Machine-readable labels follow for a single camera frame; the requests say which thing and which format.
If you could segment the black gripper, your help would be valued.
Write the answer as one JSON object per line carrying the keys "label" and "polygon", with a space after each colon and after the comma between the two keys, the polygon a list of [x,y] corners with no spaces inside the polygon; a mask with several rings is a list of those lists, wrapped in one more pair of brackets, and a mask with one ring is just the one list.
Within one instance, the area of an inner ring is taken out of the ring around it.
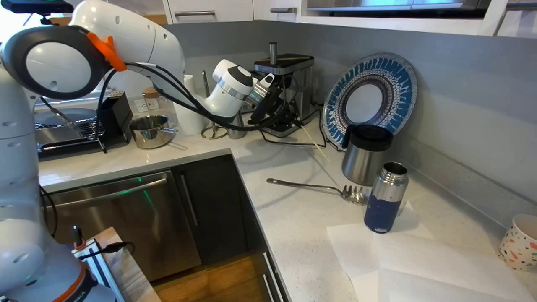
{"label": "black gripper", "polygon": [[250,124],[259,128],[289,128],[294,113],[290,104],[282,97],[285,81],[280,76],[265,74],[254,77],[254,91],[250,97],[257,108],[250,116]]}

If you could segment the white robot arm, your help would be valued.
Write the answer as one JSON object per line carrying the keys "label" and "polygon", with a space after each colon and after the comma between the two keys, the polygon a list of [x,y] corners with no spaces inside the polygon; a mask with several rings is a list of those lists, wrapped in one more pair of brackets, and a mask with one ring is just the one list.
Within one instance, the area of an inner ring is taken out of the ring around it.
{"label": "white robot arm", "polygon": [[84,0],[67,25],[30,27],[2,49],[0,295],[9,302],[116,302],[87,267],[49,233],[40,207],[30,92],[77,99],[116,72],[136,71],[170,101],[230,128],[247,101],[274,96],[272,74],[254,77],[222,61],[217,86],[196,101],[183,86],[180,40],[161,25],[103,0]]}

